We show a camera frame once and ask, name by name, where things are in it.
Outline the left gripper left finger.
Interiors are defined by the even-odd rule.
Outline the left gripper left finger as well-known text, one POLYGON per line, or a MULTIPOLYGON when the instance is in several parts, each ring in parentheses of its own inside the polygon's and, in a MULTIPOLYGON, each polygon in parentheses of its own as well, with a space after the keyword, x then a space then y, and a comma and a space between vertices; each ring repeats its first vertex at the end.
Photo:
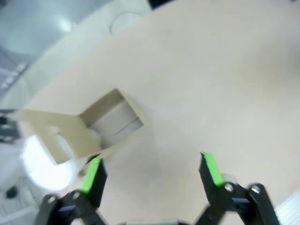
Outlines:
POLYGON ((68 192, 63 197, 55 194, 44 196, 35 224, 70 225, 75 219, 80 219, 85 225, 105 225, 97 209, 101 204, 106 179, 103 160, 93 159, 80 189, 68 192))

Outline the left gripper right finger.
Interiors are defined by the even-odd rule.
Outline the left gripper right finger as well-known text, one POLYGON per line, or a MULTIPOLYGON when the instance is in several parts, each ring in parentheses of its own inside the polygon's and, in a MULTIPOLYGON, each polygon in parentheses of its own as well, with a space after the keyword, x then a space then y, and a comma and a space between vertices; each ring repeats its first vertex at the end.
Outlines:
POLYGON ((236 212, 245 225, 280 224, 266 188, 261 183, 247 188, 226 181, 210 152, 201 153, 199 173, 208 206, 196 225, 218 225, 227 212, 236 212))

